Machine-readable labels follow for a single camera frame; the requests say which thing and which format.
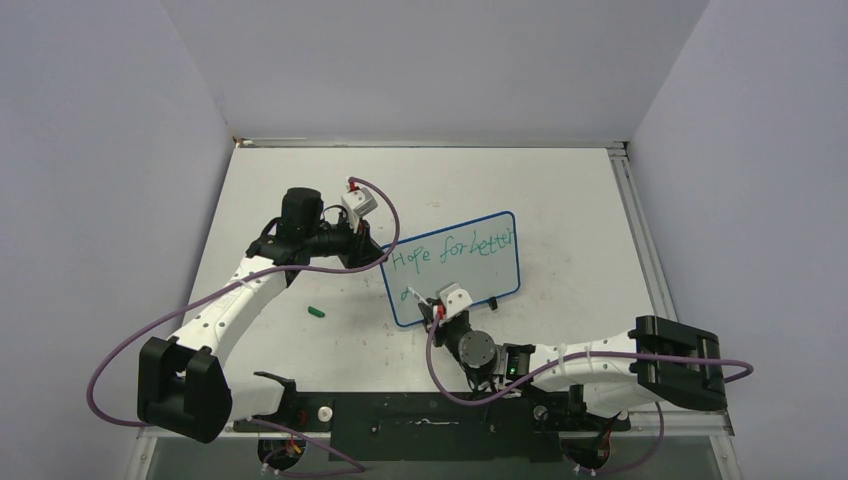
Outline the white whiteboard marker pen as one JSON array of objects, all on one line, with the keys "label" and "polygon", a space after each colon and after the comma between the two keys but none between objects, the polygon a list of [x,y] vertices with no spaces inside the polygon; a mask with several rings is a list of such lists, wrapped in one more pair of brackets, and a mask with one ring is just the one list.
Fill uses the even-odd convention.
[{"label": "white whiteboard marker pen", "polygon": [[425,304],[425,305],[428,305],[428,304],[429,304],[429,300],[428,300],[427,298],[425,298],[424,296],[422,296],[422,295],[421,295],[418,291],[416,291],[414,288],[412,288],[412,287],[408,287],[408,288],[407,288],[407,292],[408,292],[408,294],[409,294],[409,295],[411,295],[412,297],[414,297],[414,298],[415,298],[415,300],[416,300],[416,302],[417,302],[417,303],[419,303],[419,304]]}]

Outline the green marker cap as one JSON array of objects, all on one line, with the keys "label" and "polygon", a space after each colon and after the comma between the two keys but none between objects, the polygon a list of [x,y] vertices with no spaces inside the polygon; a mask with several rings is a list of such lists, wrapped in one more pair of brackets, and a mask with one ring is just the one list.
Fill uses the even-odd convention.
[{"label": "green marker cap", "polygon": [[312,316],[314,316],[314,317],[316,317],[316,318],[324,318],[324,317],[326,316],[326,313],[325,313],[325,312],[323,312],[322,310],[320,310],[320,309],[318,309],[318,308],[316,308],[316,307],[313,307],[313,306],[309,306],[309,307],[307,308],[307,311],[308,311],[308,313],[309,313],[310,315],[312,315]]}]

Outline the blue framed whiteboard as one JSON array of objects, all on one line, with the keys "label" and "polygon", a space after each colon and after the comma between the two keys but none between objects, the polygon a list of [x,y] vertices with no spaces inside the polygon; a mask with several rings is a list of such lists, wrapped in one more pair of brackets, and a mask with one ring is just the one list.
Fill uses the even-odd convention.
[{"label": "blue framed whiteboard", "polygon": [[394,322],[422,322],[414,293],[433,298],[458,283],[475,305],[521,287],[516,217],[501,211],[398,242],[381,265]]}]

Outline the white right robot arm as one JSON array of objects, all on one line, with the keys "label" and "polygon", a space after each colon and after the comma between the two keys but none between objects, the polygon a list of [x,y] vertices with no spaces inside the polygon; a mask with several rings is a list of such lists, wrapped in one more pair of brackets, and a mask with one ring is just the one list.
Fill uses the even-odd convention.
[{"label": "white right robot arm", "polygon": [[705,330],[647,315],[596,341],[498,344],[451,302],[425,299],[418,308],[431,345],[450,352],[471,387],[468,397],[450,398],[459,405],[567,393],[567,418],[579,428],[655,402],[694,411],[727,406],[719,340]]}]

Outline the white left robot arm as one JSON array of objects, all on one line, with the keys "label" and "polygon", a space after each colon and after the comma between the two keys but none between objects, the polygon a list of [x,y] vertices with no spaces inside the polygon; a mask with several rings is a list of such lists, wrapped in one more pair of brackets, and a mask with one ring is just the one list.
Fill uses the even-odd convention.
[{"label": "white left robot arm", "polygon": [[298,403],[293,381],[267,372],[227,379],[226,361],[262,310],[315,258],[335,257],[339,273],[361,272],[386,258],[365,217],[382,193],[352,180],[336,222],[324,216],[320,192],[293,187],[281,210],[246,249],[232,278],[168,338],[152,337],[139,352],[140,421],[209,443],[231,422],[259,416],[271,429],[290,428]]}]

